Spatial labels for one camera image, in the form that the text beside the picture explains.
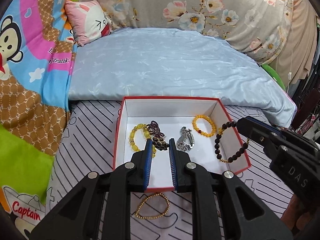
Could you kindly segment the person hand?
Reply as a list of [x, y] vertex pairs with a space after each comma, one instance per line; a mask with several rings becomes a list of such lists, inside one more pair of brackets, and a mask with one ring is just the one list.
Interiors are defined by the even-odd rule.
[[312, 220], [312, 215], [304, 211], [303, 203], [294, 194], [280, 220], [283, 221], [290, 230], [296, 227], [299, 231], [302, 231], [306, 224]]

